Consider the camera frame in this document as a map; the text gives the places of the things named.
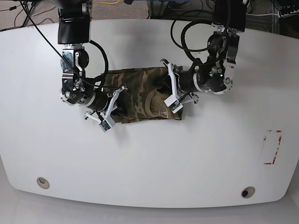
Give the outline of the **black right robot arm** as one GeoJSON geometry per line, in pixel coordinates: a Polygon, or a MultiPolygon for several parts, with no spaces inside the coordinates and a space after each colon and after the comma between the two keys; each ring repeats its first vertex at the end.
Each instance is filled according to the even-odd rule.
{"type": "Polygon", "coordinates": [[[105,85],[108,75],[108,58],[104,49],[90,38],[92,20],[91,0],[71,0],[60,3],[58,10],[58,43],[63,45],[61,54],[61,100],[69,105],[88,108],[85,119],[92,119],[104,131],[115,125],[111,113],[118,108],[117,99],[125,87],[105,85]],[[86,76],[89,55],[85,43],[95,46],[104,59],[104,72],[95,78],[86,76]]]}

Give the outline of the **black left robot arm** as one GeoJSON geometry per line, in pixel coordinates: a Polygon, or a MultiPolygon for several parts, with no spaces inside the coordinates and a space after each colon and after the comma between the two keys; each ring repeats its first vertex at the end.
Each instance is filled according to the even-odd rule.
{"type": "Polygon", "coordinates": [[[245,30],[247,3],[246,0],[216,0],[210,21],[192,21],[183,28],[181,43],[176,46],[185,52],[192,65],[188,70],[176,65],[171,69],[179,102],[196,92],[222,94],[232,88],[240,39],[238,33],[245,30]],[[212,25],[217,30],[208,38],[205,48],[190,49],[185,35],[191,27],[199,24],[212,25]]]}

